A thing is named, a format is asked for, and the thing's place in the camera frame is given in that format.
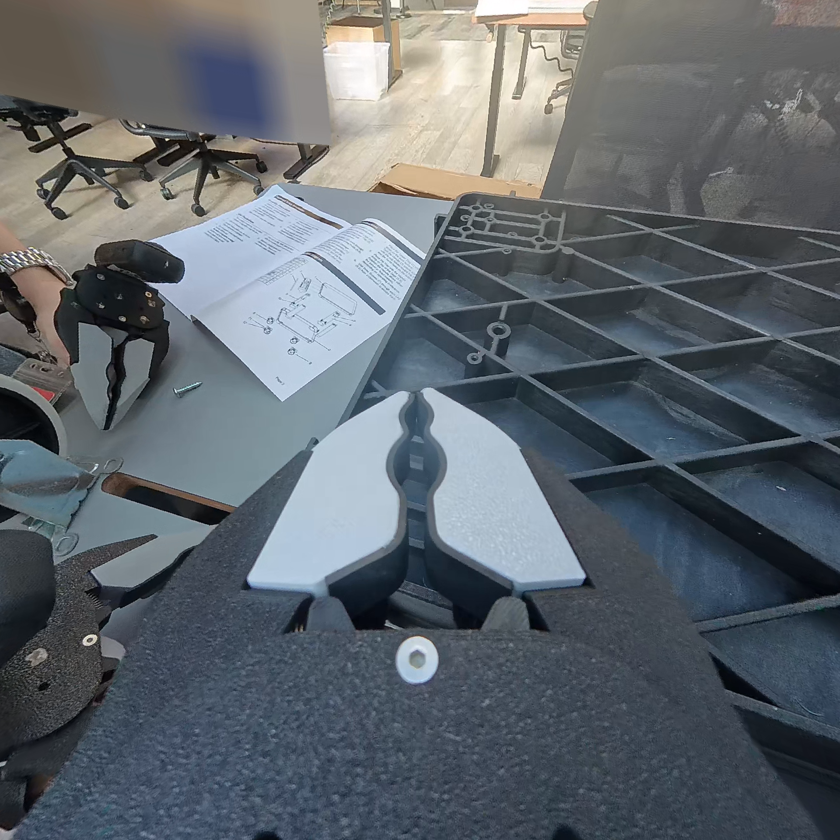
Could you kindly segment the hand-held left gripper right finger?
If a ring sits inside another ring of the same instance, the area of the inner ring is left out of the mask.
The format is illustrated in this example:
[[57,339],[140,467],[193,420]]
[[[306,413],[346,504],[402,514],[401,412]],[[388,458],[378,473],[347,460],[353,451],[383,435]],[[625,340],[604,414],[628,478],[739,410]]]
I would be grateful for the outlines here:
[[518,444],[443,393],[416,394],[433,587],[487,617],[504,596],[575,588],[586,573]]

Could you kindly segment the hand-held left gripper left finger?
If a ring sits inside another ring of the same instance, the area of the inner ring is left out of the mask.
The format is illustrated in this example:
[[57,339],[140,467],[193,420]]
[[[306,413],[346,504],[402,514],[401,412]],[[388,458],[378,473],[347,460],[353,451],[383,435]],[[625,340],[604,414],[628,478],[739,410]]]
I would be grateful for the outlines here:
[[332,596],[357,616],[403,583],[413,403],[397,392],[315,446],[247,575],[251,589]]

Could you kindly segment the black ribbed plastic seat panel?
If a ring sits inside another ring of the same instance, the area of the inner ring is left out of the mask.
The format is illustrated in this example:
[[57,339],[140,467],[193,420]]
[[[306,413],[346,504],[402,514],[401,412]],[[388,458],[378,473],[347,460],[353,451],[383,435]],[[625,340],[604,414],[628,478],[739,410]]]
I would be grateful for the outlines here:
[[658,562],[733,705],[838,807],[838,230],[471,193],[346,417],[432,386]]

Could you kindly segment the grey desk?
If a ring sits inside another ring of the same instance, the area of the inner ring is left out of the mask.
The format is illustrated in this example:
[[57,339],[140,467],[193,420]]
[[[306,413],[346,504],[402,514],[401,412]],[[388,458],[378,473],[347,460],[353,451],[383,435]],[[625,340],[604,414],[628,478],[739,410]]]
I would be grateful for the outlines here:
[[[285,189],[311,207],[357,223],[381,219],[424,254],[433,244],[435,218],[452,201],[357,192],[315,185]],[[114,430],[101,432],[81,402],[63,406],[59,415],[70,454],[99,463],[119,461],[123,474],[236,508],[268,478],[346,417],[371,373],[387,330],[381,330],[285,402],[279,401],[203,327],[180,312],[171,323],[171,348],[161,376],[147,386]],[[176,386],[202,385],[177,397]],[[107,543],[163,536],[205,523],[115,497],[102,476],[79,508],[56,561]]]

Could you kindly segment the black desk leg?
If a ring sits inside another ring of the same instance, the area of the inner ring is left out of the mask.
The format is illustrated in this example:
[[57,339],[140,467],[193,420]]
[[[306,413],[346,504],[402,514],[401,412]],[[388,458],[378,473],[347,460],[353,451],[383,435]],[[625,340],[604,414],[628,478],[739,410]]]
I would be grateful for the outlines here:
[[328,144],[297,143],[299,158],[283,173],[289,183],[299,183],[301,176],[319,163],[330,151]]

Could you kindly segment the wooden top standing desk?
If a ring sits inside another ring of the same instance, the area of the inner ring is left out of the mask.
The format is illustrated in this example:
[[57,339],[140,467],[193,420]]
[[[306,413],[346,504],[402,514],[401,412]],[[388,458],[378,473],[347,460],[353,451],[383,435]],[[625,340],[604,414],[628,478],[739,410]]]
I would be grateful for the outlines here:
[[388,83],[387,88],[390,88],[394,85],[394,83],[400,79],[403,71],[400,67],[397,66],[397,52],[400,43],[399,35],[395,34],[395,30],[393,27],[394,22],[396,19],[392,19],[392,5],[390,1],[383,0],[379,1],[380,9],[381,9],[381,17],[382,17],[382,25],[384,30],[384,37],[385,42],[388,44],[389,48],[389,56],[388,56]]
[[[589,2],[583,9],[582,15],[527,15],[524,17],[495,18],[486,22],[480,22],[474,18],[477,24],[483,24],[495,33],[496,45],[493,59],[493,66],[490,78],[490,95],[488,105],[488,116],[486,126],[486,140],[481,176],[492,177],[497,168],[499,157],[496,153],[497,127],[499,119],[501,88],[503,68],[505,61],[506,43],[508,30],[516,29],[522,34],[521,56],[519,61],[518,79],[511,94],[512,99],[522,98],[526,82],[526,68],[530,49],[544,49],[543,45],[532,43],[532,32],[534,31],[556,31],[571,28],[587,28],[594,15],[596,2]],[[559,56],[550,56],[543,53],[547,62],[554,62],[559,67]]]

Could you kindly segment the white instruction manual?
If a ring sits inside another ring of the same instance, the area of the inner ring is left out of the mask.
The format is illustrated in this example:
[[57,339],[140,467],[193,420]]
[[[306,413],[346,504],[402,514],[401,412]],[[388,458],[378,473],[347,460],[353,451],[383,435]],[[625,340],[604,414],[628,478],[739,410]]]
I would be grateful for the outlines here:
[[382,220],[348,224],[279,185],[154,243],[185,268],[166,301],[281,401],[390,326],[425,260]]

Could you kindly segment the grey round plastic cover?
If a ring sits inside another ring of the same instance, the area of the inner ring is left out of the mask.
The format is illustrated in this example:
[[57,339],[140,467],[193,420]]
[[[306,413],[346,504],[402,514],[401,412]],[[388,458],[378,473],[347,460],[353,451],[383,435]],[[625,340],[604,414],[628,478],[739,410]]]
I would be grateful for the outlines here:
[[52,404],[34,387],[1,375],[1,439],[29,440],[67,455],[67,431]]

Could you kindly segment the brown and red card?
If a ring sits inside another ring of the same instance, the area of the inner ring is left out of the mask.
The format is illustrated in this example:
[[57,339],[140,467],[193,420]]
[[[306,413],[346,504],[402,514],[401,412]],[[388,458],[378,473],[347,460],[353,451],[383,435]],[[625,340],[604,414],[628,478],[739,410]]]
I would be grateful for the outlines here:
[[67,368],[37,358],[24,359],[10,376],[33,388],[52,405],[73,385]]

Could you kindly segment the flat cardboard box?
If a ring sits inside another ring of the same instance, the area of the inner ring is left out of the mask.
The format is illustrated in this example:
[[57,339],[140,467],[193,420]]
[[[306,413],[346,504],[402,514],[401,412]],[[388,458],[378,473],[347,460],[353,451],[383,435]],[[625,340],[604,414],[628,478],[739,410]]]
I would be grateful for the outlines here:
[[468,193],[540,198],[542,185],[398,163],[384,173],[369,192],[442,201],[453,201]]

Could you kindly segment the black mesh office chair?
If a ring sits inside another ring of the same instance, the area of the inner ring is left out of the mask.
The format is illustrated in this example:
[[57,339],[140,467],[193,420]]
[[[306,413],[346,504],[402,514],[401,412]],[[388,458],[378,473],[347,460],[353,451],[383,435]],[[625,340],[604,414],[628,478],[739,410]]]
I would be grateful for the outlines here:
[[542,197],[838,231],[839,2],[599,2]]
[[580,57],[585,39],[585,26],[582,28],[562,29],[560,31],[559,67],[562,78],[552,89],[544,106],[546,115],[552,114],[554,103],[567,97],[574,82],[574,69]]

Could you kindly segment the white translucent plastic bin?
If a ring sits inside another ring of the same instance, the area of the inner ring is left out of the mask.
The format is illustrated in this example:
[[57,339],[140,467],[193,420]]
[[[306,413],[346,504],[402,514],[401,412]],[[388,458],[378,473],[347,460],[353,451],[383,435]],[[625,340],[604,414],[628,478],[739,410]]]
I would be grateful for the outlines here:
[[323,51],[330,95],[335,100],[378,101],[390,87],[388,42],[339,41]]

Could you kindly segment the plain cardboard box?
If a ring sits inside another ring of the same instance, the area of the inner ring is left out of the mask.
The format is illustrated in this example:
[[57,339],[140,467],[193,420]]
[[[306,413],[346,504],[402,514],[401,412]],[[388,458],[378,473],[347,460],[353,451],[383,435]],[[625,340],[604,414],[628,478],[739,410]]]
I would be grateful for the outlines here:
[[[397,52],[397,66],[402,68],[400,24],[396,19],[393,24],[395,34],[399,35],[400,43]],[[351,15],[337,22],[332,22],[325,31],[326,46],[339,41],[352,42],[383,42],[385,41],[382,25],[382,15]]]

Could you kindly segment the white plastic bag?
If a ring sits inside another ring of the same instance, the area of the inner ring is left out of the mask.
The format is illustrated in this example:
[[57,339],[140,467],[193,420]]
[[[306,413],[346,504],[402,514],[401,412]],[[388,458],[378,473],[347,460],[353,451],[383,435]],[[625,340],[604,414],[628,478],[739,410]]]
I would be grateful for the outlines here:
[[589,1],[478,1],[474,18],[519,18],[527,15],[582,15]]

